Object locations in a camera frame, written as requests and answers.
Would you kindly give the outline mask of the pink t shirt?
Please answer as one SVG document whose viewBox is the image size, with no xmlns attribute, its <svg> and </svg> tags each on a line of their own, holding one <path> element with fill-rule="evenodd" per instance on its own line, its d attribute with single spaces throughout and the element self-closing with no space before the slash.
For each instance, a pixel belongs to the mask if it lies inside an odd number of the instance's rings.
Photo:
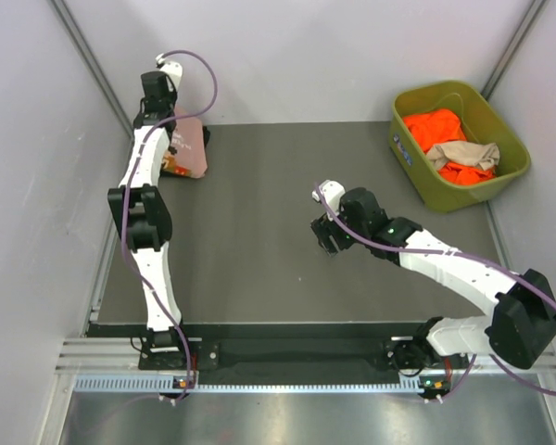
<svg viewBox="0 0 556 445">
<path fill-rule="evenodd" d="M 205 176 L 207 169 L 202 121 L 198 117 L 177 120 L 171 144 L 163 156 L 161 172 L 200 179 Z"/>
</svg>

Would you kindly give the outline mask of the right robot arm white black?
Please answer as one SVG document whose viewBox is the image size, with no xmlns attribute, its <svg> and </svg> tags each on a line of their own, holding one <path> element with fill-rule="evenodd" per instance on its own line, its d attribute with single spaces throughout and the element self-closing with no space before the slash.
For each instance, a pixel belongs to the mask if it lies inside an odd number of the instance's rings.
<svg viewBox="0 0 556 445">
<path fill-rule="evenodd" d="M 479 309 L 466 318 L 432 317 L 391 344 L 387 354 L 398 369 L 423 370 L 450 356 L 475 354 L 527 370 L 556 337 L 556 301 L 542 273 L 506 271 L 447 245 L 417 222 L 390 218 L 364 187 L 346 190 L 327 180 L 311 197 L 325 209 L 310 227 L 328 255 L 361 245 L 376 259 L 421 274 Z"/>
</svg>

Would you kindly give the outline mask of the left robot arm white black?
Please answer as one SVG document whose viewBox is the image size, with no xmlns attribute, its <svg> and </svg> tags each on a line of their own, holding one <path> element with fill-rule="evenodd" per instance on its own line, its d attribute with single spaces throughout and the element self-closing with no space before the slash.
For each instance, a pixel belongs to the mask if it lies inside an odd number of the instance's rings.
<svg viewBox="0 0 556 445">
<path fill-rule="evenodd" d="M 147 308 L 141 339 L 145 359 L 159 354 L 171 367 L 191 359 L 191 345 L 176 330 L 182 315 L 175 302 L 169 268 L 172 221 L 158 179 L 171 143 L 178 83 L 164 70 L 141 75 L 144 96 L 133 121 L 133 149 L 120 184 L 107 191 L 107 203 L 121 242 L 122 257 L 136 273 Z"/>
</svg>

